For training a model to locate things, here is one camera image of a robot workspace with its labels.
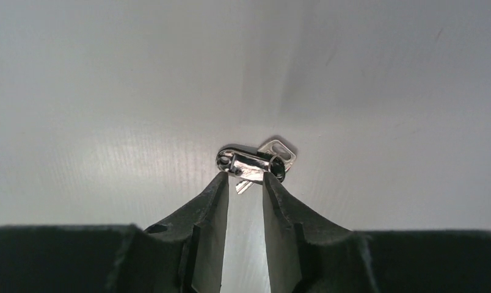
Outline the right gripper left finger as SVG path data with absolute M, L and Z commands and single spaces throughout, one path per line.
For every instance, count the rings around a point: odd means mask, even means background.
M 124 227 L 108 291 L 220 292 L 228 203 L 228 175 L 220 172 L 199 195 L 147 229 Z

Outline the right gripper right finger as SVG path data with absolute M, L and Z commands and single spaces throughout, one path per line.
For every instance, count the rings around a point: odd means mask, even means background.
M 272 292 L 374 292 L 366 238 L 318 214 L 271 173 L 263 219 Z

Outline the black capped silver key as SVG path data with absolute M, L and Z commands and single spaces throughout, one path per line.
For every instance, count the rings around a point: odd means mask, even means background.
M 272 173 L 279 181 L 297 159 L 296 151 L 278 137 L 271 137 L 257 148 L 227 145 L 216 154 L 216 166 L 239 180 L 237 194 L 243 194 L 254 184 L 263 183 L 264 173 Z

